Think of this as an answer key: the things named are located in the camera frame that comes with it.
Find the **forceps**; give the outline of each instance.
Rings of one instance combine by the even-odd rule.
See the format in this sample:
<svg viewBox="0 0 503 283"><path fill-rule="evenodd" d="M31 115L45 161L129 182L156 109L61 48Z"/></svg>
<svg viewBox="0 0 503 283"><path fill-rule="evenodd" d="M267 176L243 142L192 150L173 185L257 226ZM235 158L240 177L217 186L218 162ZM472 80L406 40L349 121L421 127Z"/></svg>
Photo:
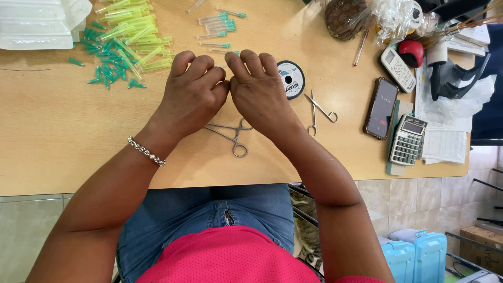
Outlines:
<svg viewBox="0 0 503 283"><path fill-rule="evenodd" d="M230 137L222 134L221 132L219 132L219 131L217 131L215 129L212 129L212 128L208 127L208 126L204 126L204 127L207 128L208 130L212 130L215 133L217 133L219 135L222 135L222 136L230 139L231 141L233 141L234 142L234 147L232 148L232 152L234 153L234 155L236 155L237 157L244 157L245 155L248 154L248 149L243 144L240 144L237 141L237 139L239 138L239 132L241 130L251 130L251 129L253 129L253 127L251 127L251 128L245 128L245 127L243 127L243 120L244 120L244 118L241 119L241 121L239 122L239 127L231 127L231 126L219 125L219 124L214 124L214 123L207 123L206 124L206 125L211 125L211 126L217 126L217 127L224 127L224 128L229 128L229 129L235 129L236 130L236 136L234 138L230 138ZM236 147L243 147L244 148L244 154L243 155L238 155L236 153Z"/></svg>
<svg viewBox="0 0 503 283"><path fill-rule="evenodd" d="M330 120L332 121L332 123L335 123L337 122L337 120L339 120L339 117L337 116L337 113L335 112L330 112L330 114L327 114L319 105L318 103L314 100L314 94L313 94L313 90L311 90L311 97L309 97L307 94L304 94L305 96L307 96L307 98L309 98L309 100L313 103L313 120L314 120L314 125L312 126L309 126L307 127L307 132L309 132L309 129L313 128L314 129L314 135L312 136L315 136L316 135L316 107L318 107L318 109L320 109L323 114L325 114L325 116ZM335 114L336 116L336 119L335 121L332 120L332 114Z"/></svg>

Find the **red object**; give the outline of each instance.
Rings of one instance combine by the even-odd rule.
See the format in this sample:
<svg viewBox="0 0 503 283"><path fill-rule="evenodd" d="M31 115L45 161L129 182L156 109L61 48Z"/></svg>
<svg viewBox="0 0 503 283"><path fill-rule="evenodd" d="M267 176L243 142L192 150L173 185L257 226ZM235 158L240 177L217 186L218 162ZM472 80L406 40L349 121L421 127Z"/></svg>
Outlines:
<svg viewBox="0 0 503 283"><path fill-rule="evenodd" d="M209 228L171 242L136 283L319 283L304 263L269 237L245 226ZM384 283L350 276L332 283Z"/></svg>
<svg viewBox="0 0 503 283"><path fill-rule="evenodd" d="M425 50L423 45L417 41L404 40L400 42L400 45L398 46L398 54L403 59L405 64L413 68L419 68L423 64Z"/></svg>

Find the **tiled floor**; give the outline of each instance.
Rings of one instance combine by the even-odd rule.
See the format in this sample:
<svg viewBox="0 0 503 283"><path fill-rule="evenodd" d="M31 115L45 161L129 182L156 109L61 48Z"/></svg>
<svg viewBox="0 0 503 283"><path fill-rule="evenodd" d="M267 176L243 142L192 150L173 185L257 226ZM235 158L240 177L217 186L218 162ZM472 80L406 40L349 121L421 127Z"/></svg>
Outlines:
<svg viewBox="0 0 503 283"><path fill-rule="evenodd" d="M500 152L499 166L503 167ZM404 228L459 234L477 217L494 217L492 206L503 194L479 183L503 186L491 168L498 166L497 147L476 147L465 177L356 181L378 236ZM42 244L72 194L0 197L0 282L24 282ZM459 251L449 239L448 250Z"/></svg>

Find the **cat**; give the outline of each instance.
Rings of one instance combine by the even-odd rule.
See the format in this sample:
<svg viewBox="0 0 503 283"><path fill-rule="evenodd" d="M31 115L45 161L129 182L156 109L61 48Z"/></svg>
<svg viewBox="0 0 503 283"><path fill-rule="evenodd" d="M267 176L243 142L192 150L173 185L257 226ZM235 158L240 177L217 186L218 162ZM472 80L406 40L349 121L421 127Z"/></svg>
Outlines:
<svg viewBox="0 0 503 283"><path fill-rule="evenodd" d="M290 190L290 198L292 199L293 206L318 220L314 199L293 190ZM318 228L295 213L293 214L293 221L295 223L295 233L302 244L298 257L319 271L322 260Z"/></svg>

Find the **smartphone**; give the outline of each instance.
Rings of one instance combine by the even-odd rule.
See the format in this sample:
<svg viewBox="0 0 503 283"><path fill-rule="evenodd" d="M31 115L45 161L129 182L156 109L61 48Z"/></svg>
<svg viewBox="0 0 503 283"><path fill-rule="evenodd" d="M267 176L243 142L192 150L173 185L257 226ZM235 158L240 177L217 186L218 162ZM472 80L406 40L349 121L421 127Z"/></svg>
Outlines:
<svg viewBox="0 0 503 283"><path fill-rule="evenodd" d="M382 140L388 137L397 95L398 87L395 84L383 77L376 79L363 131Z"/></svg>

